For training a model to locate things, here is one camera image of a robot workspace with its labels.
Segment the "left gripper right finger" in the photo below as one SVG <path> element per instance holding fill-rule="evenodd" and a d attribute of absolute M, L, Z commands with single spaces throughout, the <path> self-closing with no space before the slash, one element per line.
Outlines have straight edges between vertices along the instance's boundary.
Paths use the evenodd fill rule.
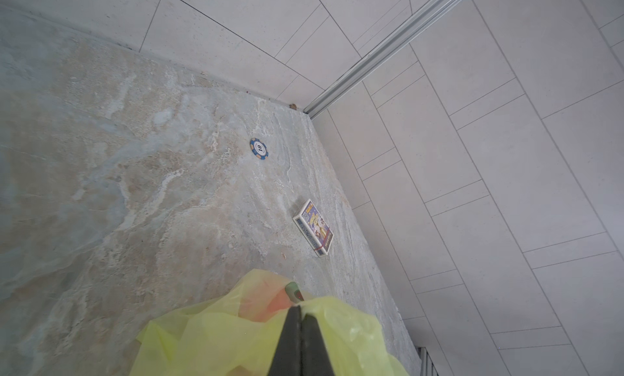
<path fill-rule="evenodd" d="M 326 349 L 317 319 L 308 314 L 301 324 L 301 372 L 302 376 L 334 376 L 334 370 Z"/>

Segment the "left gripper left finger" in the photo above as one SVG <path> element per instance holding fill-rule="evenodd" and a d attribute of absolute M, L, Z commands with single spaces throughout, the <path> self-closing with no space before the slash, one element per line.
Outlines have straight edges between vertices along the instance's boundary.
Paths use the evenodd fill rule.
<path fill-rule="evenodd" d="M 291 307 L 287 312 L 268 376 L 299 376 L 301 374 L 301 323 L 301 307 Z"/>

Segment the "yellow-green plastic bag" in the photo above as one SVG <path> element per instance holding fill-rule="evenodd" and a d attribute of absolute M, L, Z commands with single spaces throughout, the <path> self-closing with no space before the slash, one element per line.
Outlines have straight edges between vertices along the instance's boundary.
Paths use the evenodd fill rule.
<path fill-rule="evenodd" d="M 288 310 L 319 324 L 336 375 L 404 375 L 376 317 L 333 296 L 301 292 L 294 281 L 250 270 L 226 295 L 176 309 L 137 336 L 132 375 L 266 375 Z"/>

